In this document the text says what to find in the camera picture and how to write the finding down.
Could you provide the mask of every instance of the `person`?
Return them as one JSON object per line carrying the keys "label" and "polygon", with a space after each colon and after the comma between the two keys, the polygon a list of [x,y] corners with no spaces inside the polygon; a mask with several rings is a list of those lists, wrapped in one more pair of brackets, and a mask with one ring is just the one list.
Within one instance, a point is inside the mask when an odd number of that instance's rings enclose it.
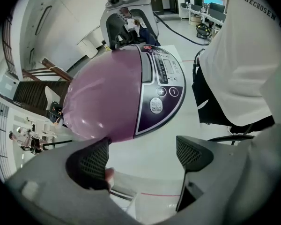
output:
{"label": "person", "polygon": [[123,7],[120,10],[120,17],[127,23],[128,29],[134,29],[138,37],[145,40],[146,44],[153,46],[160,46],[157,39],[150,33],[142,18],[132,19],[128,8]]}
{"label": "person", "polygon": [[260,131],[274,124],[260,93],[281,64],[281,22],[265,0],[227,0],[220,32],[193,81],[200,122]]}
{"label": "person", "polygon": [[28,135],[20,135],[16,137],[12,132],[9,133],[9,139],[16,141],[16,143],[25,150],[25,148],[32,148],[36,153],[40,153],[41,151],[48,150],[44,148],[44,143],[47,143],[45,140],[37,139],[34,137],[30,137]]}

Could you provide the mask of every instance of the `display screen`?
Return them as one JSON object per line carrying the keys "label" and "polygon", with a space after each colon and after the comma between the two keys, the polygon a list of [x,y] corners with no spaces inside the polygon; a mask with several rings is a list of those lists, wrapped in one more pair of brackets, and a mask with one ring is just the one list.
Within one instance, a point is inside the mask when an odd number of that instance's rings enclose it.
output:
{"label": "display screen", "polygon": [[163,60],[168,73],[174,73],[170,60]]}
{"label": "display screen", "polygon": [[161,84],[168,84],[168,77],[161,56],[159,54],[154,54],[154,59],[157,65],[159,82]]}
{"label": "display screen", "polygon": [[204,0],[204,3],[208,3],[209,4],[211,2],[224,5],[224,1],[222,1],[222,0]]}

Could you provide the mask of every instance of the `door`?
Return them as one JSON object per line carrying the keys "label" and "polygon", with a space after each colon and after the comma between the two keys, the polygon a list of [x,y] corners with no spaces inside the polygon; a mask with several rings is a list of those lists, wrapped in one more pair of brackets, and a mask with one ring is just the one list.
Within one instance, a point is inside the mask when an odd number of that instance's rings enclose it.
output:
{"label": "door", "polygon": [[178,13],[177,0],[170,0],[170,11],[172,13]]}
{"label": "door", "polygon": [[163,1],[162,0],[151,0],[151,6],[153,12],[163,11]]}

